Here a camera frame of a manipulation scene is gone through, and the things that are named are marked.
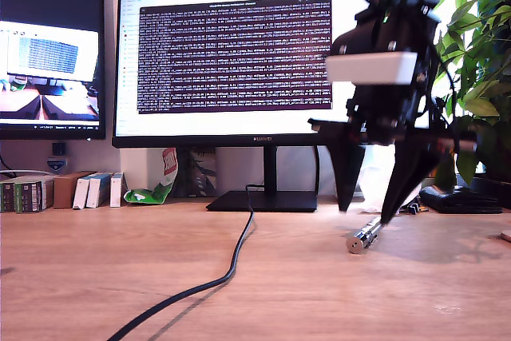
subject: black device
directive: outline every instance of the black device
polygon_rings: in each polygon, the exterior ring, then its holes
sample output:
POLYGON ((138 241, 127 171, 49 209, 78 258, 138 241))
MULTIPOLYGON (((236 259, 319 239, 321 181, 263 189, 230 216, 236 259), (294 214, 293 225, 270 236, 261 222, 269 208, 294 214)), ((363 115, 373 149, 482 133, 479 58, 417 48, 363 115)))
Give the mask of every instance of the black device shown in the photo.
POLYGON ((0 139, 105 138, 104 0, 0 0, 0 139))
POLYGON ((385 78, 381 74, 378 84, 374 78, 379 72, 366 78, 357 76, 355 95, 347 102, 349 122, 310 119, 310 123, 328 140, 342 210, 347 209, 355 190, 364 154, 360 145, 395 143, 395 166, 382 207, 381 223, 385 225, 442 156, 450 150, 474 151, 476 138, 457 132, 455 116, 448 129, 441 120, 441 101, 431 97, 438 66, 443 65, 433 44, 438 20, 430 14, 438 0, 367 1, 369 7, 356 15, 357 26, 335 39, 331 56, 337 61, 332 62, 332 70, 345 61, 384 61, 396 69, 408 65, 408 80, 392 84, 394 73, 388 73, 385 78), (416 55, 411 64, 403 64, 410 53, 416 55), (418 107, 423 97, 430 112, 430 127, 417 129, 415 121, 421 115, 418 107))

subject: monitor stand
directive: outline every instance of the monitor stand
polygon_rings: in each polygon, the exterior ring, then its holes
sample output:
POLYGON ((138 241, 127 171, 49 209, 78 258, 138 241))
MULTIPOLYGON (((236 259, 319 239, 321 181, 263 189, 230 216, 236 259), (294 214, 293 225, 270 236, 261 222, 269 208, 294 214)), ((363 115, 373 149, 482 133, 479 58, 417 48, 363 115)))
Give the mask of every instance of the monitor stand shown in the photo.
MULTIPOLYGON (((263 147, 264 191, 250 191, 250 202, 256 212, 313 212, 318 207, 314 191, 277 191, 277 147, 263 147)), ((245 191, 229 191, 206 207, 216 212, 246 212, 245 191)))

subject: green plant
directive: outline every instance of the green plant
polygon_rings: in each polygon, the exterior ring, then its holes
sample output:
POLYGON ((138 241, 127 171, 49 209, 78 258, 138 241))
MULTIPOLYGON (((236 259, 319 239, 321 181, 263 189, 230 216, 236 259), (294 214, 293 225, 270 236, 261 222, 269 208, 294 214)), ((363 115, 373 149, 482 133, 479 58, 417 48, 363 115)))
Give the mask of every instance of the green plant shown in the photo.
MULTIPOLYGON (((476 153, 460 153, 456 166, 467 184, 479 161, 491 178, 511 181, 511 6, 509 0, 456 0, 456 7, 437 50, 458 68, 453 76, 463 116, 457 130, 480 137, 476 153)), ((445 75, 440 67, 435 84, 445 75)), ((448 116, 451 97, 444 97, 448 116)), ((453 162, 441 165, 437 175, 439 184, 452 184, 453 162)))

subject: wooden desk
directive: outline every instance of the wooden desk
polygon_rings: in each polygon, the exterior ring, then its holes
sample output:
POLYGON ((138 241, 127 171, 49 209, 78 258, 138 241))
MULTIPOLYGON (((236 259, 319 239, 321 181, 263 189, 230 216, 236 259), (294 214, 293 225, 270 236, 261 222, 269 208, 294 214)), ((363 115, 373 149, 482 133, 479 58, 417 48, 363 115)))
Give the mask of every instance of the wooden desk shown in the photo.
MULTIPOLYGON (((223 275, 248 213, 205 205, 2 214, 2 340, 106 340, 223 275)), ((125 339, 509 339, 511 244, 495 235, 511 215, 397 217, 367 254, 351 255, 347 236, 371 217, 334 204, 256 213, 227 286, 125 339)))

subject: computer monitor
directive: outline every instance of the computer monitor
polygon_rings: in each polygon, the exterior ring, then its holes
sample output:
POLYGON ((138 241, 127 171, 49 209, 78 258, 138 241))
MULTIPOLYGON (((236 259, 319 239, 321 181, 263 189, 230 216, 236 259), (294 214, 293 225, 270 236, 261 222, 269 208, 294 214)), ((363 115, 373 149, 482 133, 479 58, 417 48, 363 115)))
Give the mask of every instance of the computer monitor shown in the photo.
MULTIPOLYGON (((314 210, 314 192, 277 192, 275 148, 321 144, 307 123, 311 117, 347 119, 346 102, 355 88, 329 84, 324 58, 332 39, 354 28, 355 14, 367 4, 118 4, 113 145, 263 146, 265 194, 252 195, 256 210, 314 210)), ((209 208, 246 209, 244 193, 233 193, 209 208)))
POLYGON ((104 0, 0 0, 0 138, 105 138, 104 0))

